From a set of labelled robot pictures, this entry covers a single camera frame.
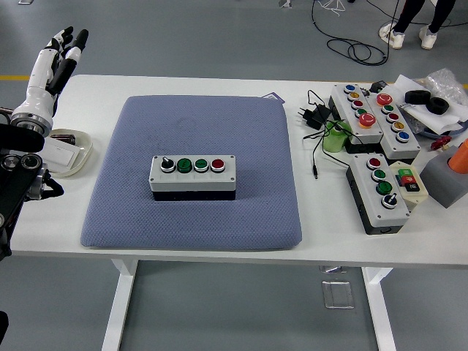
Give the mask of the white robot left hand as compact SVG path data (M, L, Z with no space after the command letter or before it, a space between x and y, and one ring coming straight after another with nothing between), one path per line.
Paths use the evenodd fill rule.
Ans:
M73 27L56 34L39 52L30 74L26 99L12 114L12 119L33 117L51 121L56 101L74 72L86 47L88 30L77 35Z

